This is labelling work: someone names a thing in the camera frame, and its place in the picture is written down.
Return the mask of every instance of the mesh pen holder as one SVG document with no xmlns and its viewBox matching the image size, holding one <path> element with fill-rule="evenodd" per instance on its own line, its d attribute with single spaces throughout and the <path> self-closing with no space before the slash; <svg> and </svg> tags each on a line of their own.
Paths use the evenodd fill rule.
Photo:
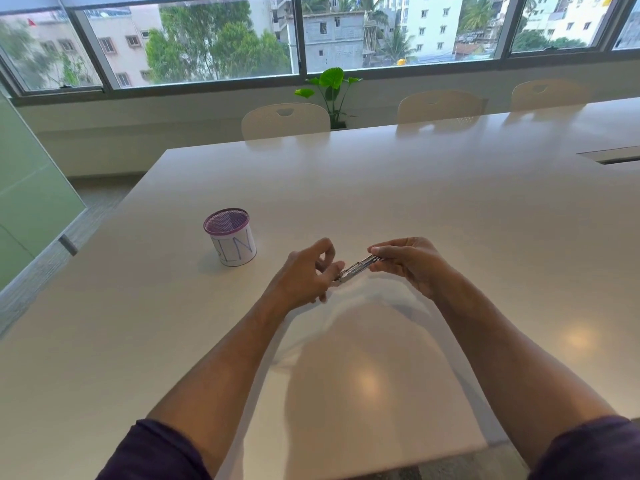
<svg viewBox="0 0 640 480">
<path fill-rule="evenodd" d="M 242 266 L 255 257 L 257 250 L 246 210 L 219 210 L 206 218 L 203 227 L 225 266 Z"/>
</svg>

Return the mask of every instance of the dark sleeve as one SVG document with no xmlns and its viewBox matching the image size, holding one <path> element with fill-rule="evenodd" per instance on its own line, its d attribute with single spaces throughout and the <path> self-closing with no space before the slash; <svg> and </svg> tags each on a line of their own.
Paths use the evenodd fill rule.
<svg viewBox="0 0 640 480">
<path fill-rule="evenodd" d="M 141 419 L 97 480 L 211 480 L 211 476 L 187 438 L 157 421 Z"/>
<path fill-rule="evenodd" d="M 567 431 L 551 442 L 529 480 L 640 479 L 640 429 L 606 416 Z"/>
</svg>

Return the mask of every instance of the potted plant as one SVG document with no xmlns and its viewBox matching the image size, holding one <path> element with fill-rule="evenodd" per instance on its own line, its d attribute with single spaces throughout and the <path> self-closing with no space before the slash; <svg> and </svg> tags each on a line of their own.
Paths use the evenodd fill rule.
<svg viewBox="0 0 640 480">
<path fill-rule="evenodd" d="M 361 80 L 362 79 L 359 77 L 349 77 L 348 79 L 345 79 L 344 71 L 340 67 L 332 67 L 331 69 L 327 69 L 326 71 L 322 72 L 322 74 L 320 74 L 320 78 L 314 77 L 313 79 L 306 80 L 309 84 L 318 86 L 318 91 L 320 92 L 322 99 L 324 99 L 326 110 L 329 113 L 332 130 L 347 128 L 347 124 L 344 122 L 344 120 L 340 119 L 341 115 L 345 114 L 342 112 L 342 103 L 344 103 L 344 97 L 347 95 L 347 91 L 349 90 L 351 85 Z M 344 82 L 347 83 L 347 88 L 342 94 L 340 106 L 338 106 L 338 108 L 336 109 L 335 102 L 336 99 L 338 99 L 338 94 L 340 94 L 340 87 Z M 309 97 L 316 94 L 316 92 L 313 89 L 302 88 L 296 89 L 295 94 L 309 99 Z"/>
</svg>

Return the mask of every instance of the chair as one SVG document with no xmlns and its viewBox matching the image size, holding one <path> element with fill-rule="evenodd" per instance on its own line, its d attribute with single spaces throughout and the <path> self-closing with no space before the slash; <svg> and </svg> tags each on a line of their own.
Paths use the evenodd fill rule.
<svg viewBox="0 0 640 480">
<path fill-rule="evenodd" d="M 591 102 L 590 87 L 566 79 L 538 79 L 523 82 L 511 94 L 512 111 L 533 111 L 546 107 Z"/>
<path fill-rule="evenodd" d="M 465 91 L 426 91 L 405 97 L 398 106 L 398 124 L 480 116 L 483 100 Z"/>
<path fill-rule="evenodd" d="M 316 104 L 271 104 L 248 112 L 242 120 L 245 140 L 331 131 L 329 113 Z"/>
</svg>

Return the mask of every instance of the frosted glass partition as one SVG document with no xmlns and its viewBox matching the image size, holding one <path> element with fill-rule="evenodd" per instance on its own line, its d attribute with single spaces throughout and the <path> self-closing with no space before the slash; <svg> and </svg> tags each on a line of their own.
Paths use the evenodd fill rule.
<svg viewBox="0 0 640 480">
<path fill-rule="evenodd" d="M 0 94 L 0 290 L 83 210 L 73 187 Z"/>
</svg>

